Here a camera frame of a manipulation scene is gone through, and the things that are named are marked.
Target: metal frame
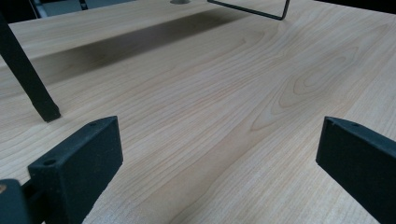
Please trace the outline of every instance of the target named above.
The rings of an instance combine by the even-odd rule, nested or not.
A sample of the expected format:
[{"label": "metal frame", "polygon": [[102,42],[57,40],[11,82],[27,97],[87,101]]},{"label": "metal frame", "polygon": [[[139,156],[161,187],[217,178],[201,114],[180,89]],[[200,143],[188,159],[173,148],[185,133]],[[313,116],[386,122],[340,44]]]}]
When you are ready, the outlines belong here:
[{"label": "metal frame", "polygon": [[286,0],[285,7],[283,8],[282,16],[277,16],[277,15],[273,15],[273,14],[269,14],[269,13],[265,13],[265,12],[260,12],[260,11],[249,9],[249,8],[246,8],[246,7],[239,7],[239,6],[236,6],[236,5],[231,5],[231,4],[228,4],[228,3],[223,3],[223,2],[219,2],[219,1],[215,1],[215,0],[207,0],[207,2],[213,3],[213,4],[217,4],[217,5],[221,5],[221,6],[224,6],[224,7],[230,7],[230,8],[233,8],[233,9],[245,11],[245,12],[256,14],[256,15],[259,15],[259,16],[268,17],[268,18],[271,18],[271,19],[274,19],[274,20],[277,20],[277,21],[283,21],[286,18],[286,14],[288,13],[290,0]]}]

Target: black metal leg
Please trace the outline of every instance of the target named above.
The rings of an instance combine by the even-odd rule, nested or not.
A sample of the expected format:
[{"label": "black metal leg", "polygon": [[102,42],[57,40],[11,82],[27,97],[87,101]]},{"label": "black metal leg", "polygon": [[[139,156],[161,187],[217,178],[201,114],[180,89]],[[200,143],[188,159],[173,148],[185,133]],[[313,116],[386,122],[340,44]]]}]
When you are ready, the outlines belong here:
[{"label": "black metal leg", "polygon": [[8,23],[0,13],[0,54],[20,82],[41,118],[50,122],[61,117],[37,72],[33,68]]},{"label": "black metal leg", "polygon": [[88,10],[88,6],[85,0],[79,0],[79,4],[81,5],[81,10]]}]

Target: wooden table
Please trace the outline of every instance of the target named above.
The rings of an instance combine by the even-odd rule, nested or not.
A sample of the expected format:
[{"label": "wooden table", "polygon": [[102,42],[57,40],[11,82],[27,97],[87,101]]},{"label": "wooden table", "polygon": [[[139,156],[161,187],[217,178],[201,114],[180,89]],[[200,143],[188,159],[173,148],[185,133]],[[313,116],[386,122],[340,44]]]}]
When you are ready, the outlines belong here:
[{"label": "wooden table", "polygon": [[0,178],[116,115],[124,164],[85,223],[375,223],[315,157],[324,116],[396,139],[396,16],[146,0],[11,28],[63,117],[0,62]]}]

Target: wood grain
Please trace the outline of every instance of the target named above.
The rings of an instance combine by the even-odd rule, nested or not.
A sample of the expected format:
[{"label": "wood grain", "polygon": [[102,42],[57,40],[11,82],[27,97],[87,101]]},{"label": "wood grain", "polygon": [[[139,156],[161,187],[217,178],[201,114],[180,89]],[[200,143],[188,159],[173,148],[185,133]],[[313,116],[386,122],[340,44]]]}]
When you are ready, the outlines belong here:
[{"label": "wood grain", "polygon": [[0,178],[119,117],[124,164],[84,223],[376,223],[315,157],[324,116],[396,139],[395,16],[148,0],[12,29],[63,117],[43,122],[0,62]]}]

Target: black metal rod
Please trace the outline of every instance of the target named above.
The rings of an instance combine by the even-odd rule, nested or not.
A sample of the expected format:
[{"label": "black metal rod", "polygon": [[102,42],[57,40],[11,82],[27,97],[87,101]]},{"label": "black metal rod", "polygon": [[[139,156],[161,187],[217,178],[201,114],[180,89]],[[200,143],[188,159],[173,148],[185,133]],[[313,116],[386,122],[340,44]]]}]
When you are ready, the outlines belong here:
[{"label": "black metal rod", "polygon": [[230,7],[230,8],[233,8],[233,9],[245,11],[245,12],[256,14],[256,15],[259,15],[259,16],[268,17],[268,18],[271,18],[271,19],[274,19],[274,20],[277,20],[277,21],[283,21],[286,18],[286,15],[288,14],[289,4],[290,4],[290,0],[286,0],[285,7],[283,8],[282,16],[277,16],[277,15],[272,15],[272,14],[269,14],[269,13],[260,12],[260,11],[253,10],[253,9],[249,9],[249,8],[246,8],[246,7],[239,7],[239,6],[231,5],[231,4],[228,4],[228,3],[218,2],[218,1],[215,1],[215,0],[207,0],[207,2],[213,3],[213,4],[217,4],[217,5],[221,5],[221,6],[224,6],[224,7]]},{"label": "black metal rod", "polygon": [[20,82],[41,118],[50,122],[61,114],[33,68],[3,15],[0,13],[0,54]]}]

